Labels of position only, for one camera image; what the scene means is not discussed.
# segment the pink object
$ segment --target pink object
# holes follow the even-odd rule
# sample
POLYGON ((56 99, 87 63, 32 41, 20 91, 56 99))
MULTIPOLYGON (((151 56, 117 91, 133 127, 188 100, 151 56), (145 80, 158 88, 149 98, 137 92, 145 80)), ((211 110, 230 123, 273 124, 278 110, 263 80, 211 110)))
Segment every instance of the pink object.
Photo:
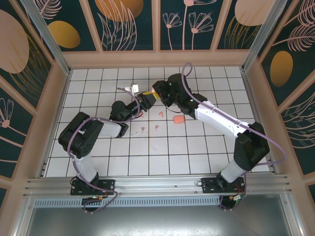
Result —
POLYGON ((173 117, 173 121, 175 124, 181 124, 185 122, 185 117, 184 116, 175 116, 173 117))

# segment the small object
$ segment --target small object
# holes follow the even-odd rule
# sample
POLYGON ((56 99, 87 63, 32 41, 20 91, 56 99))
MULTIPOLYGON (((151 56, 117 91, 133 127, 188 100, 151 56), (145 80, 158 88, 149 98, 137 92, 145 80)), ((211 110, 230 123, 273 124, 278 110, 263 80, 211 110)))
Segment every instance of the small object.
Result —
POLYGON ((132 95, 139 92, 139 85, 138 84, 131 84, 131 86, 126 86, 125 90, 131 92, 132 95))
POLYGON ((235 197, 233 197, 233 200, 239 200, 239 199, 241 199, 241 196, 240 195, 236 195, 235 197))
POLYGON ((184 116, 174 116, 173 121, 175 124, 181 124, 185 122, 185 117, 184 116))

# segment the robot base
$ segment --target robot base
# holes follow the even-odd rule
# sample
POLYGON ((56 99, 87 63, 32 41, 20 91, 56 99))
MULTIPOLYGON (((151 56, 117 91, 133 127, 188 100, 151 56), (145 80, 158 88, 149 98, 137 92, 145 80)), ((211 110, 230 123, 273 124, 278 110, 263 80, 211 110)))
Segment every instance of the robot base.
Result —
POLYGON ((245 191, 244 179, 242 177, 238 177, 225 189, 222 189, 218 186, 216 177, 201 179, 201 187, 203 193, 238 193, 239 189, 235 185, 245 191))
MULTIPOLYGON (((108 189, 108 190, 115 190, 115 180, 114 179, 99 179, 97 182, 94 183, 94 186, 108 189)), ((93 189, 86 185, 82 180, 76 178, 71 182, 71 196, 103 196, 103 195, 113 195, 113 193, 104 193, 102 191, 93 189)))

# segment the black grid line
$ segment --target black grid line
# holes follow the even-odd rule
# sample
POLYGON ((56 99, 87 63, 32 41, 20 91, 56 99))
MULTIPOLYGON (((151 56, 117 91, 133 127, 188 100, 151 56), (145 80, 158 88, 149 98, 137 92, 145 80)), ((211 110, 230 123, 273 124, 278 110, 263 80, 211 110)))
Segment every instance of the black grid line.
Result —
MULTIPOLYGON (((149 91, 151 91, 150 88, 150 80, 148 79, 148 88, 149 91)), ((148 175, 150 175, 150 123, 148 121, 148 175)))
MULTIPOLYGON (((117 87, 117 85, 118 85, 118 74, 119 74, 119 69, 117 70, 116 87, 117 87)), ((110 138, 110 142, 109 142, 109 155, 108 155, 108 165, 107 165, 107 176, 108 176, 108 173, 109 173, 109 163, 110 163, 110 159, 111 159, 111 155, 110 155, 111 147, 112 147, 112 138, 110 138)))
MULTIPOLYGON (((134 68, 132 69, 132 83, 133 83, 133 75, 134 75, 134 68)), ((129 127, 130 135, 129 135, 129 150, 128 150, 128 171, 127 171, 128 176, 129 176, 129 164, 130 164, 131 126, 132 126, 132 122, 130 122, 130 127, 129 127)))
POLYGON ((168 173, 171 174, 171 165, 169 162, 169 142, 168 142, 168 125, 167 125, 167 110, 165 110, 166 112, 166 134, 167 134, 167 154, 168 154, 168 173))
MULTIPOLYGON (((84 82, 83 92, 84 92, 84 89, 85 89, 85 84, 86 84, 86 82, 87 82, 88 73, 89 73, 89 70, 87 71, 87 75, 85 76, 85 82, 84 82)), ((82 93, 82 96, 81 96, 80 109, 81 109, 82 100, 83 100, 83 93, 82 93)), ((67 176, 67 174, 68 174, 70 159, 71 159, 71 157, 69 158, 69 162, 68 162, 67 171, 66 171, 66 173, 65 173, 65 176, 67 176)))
MULTIPOLYGON (((210 71, 210 76, 211 76, 211 78, 209 78, 209 79, 211 80, 211 83, 212 83, 212 86, 213 86, 213 81, 212 81, 212 75, 211 75, 211 69, 210 69, 210 67, 209 67, 209 71, 210 71)), ((210 173, 211 173, 210 159, 209 159, 209 150, 208 150, 207 136, 206 136, 206 130, 205 130, 205 123, 204 123, 204 122, 202 122, 202 127, 203 127, 203 133, 204 133, 204 135, 205 135, 205 142, 206 142, 206 149, 207 149, 207 157, 208 157, 208 163, 209 163, 209 171, 210 171, 210 173)))
MULTIPOLYGON (((194 155, 217 155, 217 154, 226 154, 226 152, 213 152, 213 153, 194 153, 191 154, 192 156, 194 155)), ((187 154, 152 154, 152 155, 134 155, 134 156, 183 156, 187 154)), ((92 157, 108 157, 108 155, 102 155, 102 156, 92 156, 92 157)), ((129 155, 111 155, 111 157, 129 157, 129 155)), ((55 157, 50 157, 50 158, 69 158, 69 156, 55 156, 55 157)))

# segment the white tile floor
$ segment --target white tile floor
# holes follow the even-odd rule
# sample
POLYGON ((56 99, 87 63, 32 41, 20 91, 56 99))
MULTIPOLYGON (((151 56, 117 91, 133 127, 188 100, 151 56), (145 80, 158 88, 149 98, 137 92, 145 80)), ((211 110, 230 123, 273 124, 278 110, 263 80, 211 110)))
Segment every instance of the white tile floor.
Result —
MULTIPOLYGON (((179 73, 179 67, 75 69, 63 105, 45 177, 75 175, 67 153, 58 144, 58 136, 79 112, 109 118, 111 105, 121 100, 131 102, 117 87, 137 83, 148 91, 158 80, 179 73)), ((188 76, 193 92, 198 92, 226 111, 248 123, 253 114, 238 67, 195 67, 188 76)), ((179 111, 177 106, 171 110, 179 111)), ((132 121, 121 139, 98 139, 92 161, 100 176, 147 176, 218 173, 233 158, 234 144, 208 124, 186 116, 175 124, 178 114, 166 110, 157 101, 144 117, 132 121)), ((254 168, 268 172, 267 166, 254 168)))

